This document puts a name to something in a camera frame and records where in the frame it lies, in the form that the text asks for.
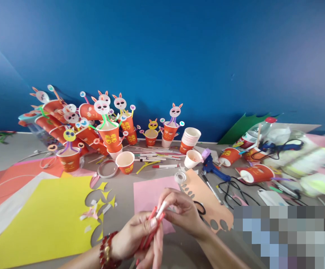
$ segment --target blue glue gun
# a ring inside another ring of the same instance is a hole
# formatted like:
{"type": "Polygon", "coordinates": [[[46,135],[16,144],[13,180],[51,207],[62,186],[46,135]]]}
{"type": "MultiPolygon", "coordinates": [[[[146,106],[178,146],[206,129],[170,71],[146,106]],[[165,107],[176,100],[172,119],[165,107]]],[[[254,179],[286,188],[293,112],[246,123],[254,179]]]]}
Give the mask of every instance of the blue glue gun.
{"type": "Polygon", "coordinates": [[[206,171],[207,173],[214,173],[216,176],[218,176],[219,178],[221,178],[223,181],[230,181],[231,177],[229,175],[226,175],[224,173],[222,173],[220,170],[218,170],[215,166],[214,163],[212,162],[212,156],[211,154],[208,155],[208,157],[206,158],[206,160],[203,163],[203,171],[206,171]]]}

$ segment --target plastic bottle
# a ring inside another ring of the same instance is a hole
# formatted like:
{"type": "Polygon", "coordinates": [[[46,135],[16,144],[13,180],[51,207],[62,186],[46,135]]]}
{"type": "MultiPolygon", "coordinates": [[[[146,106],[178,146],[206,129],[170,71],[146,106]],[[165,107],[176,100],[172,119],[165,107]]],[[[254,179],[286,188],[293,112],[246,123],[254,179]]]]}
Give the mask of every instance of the plastic bottle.
{"type": "Polygon", "coordinates": [[[257,142],[258,136],[258,126],[261,124],[261,132],[260,137],[264,137],[268,134],[271,129],[273,123],[275,123],[277,119],[268,117],[265,121],[261,123],[257,123],[256,125],[252,126],[235,144],[241,144],[240,147],[243,149],[251,147],[254,143],[257,142]]]}

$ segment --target scissors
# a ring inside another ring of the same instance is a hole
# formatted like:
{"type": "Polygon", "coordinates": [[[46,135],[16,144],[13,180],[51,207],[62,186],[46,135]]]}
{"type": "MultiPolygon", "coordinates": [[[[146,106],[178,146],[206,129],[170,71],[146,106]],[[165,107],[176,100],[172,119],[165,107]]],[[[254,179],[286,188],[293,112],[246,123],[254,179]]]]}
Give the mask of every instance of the scissors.
{"type": "Polygon", "coordinates": [[[199,212],[199,215],[200,215],[200,218],[203,220],[203,215],[206,215],[206,208],[200,203],[200,202],[197,202],[197,201],[193,201],[195,204],[198,204],[201,208],[202,208],[202,212],[199,210],[199,208],[196,206],[197,208],[197,211],[199,212]]]}

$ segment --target pen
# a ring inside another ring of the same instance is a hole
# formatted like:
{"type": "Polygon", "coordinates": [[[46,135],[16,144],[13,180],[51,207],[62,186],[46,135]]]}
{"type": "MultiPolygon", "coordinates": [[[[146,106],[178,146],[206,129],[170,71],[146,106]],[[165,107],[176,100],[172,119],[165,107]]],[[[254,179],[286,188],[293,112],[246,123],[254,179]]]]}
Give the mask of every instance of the pen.
{"type": "Polygon", "coordinates": [[[202,173],[202,171],[201,171],[201,175],[202,175],[203,179],[205,180],[205,182],[207,183],[207,185],[209,186],[210,190],[212,190],[212,192],[213,192],[214,195],[216,196],[216,198],[217,198],[217,200],[219,201],[220,205],[223,205],[223,203],[221,202],[221,200],[220,200],[220,198],[218,197],[217,193],[215,192],[215,190],[214,190],[214,189],[212,188],[212,186],[210,185],[210,183],[209,183],[209,181],[208,181],[208,179],[207,179],[207,177],[206,177],[206,171],[204,171],[203,173],[202,173]]]}

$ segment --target fingernail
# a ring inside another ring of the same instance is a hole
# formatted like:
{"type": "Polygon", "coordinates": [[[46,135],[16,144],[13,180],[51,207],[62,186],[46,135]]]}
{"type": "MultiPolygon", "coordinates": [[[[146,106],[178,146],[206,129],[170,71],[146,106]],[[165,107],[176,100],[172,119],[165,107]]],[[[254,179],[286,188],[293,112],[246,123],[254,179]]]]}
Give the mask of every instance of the fingernail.
{"type": "Polygon", "coordinates": [[[155,217],[153,217],[151,220],[150,220],[150,226],[151,228],[155,228],[157,225],[157,220],[155,217]]]}

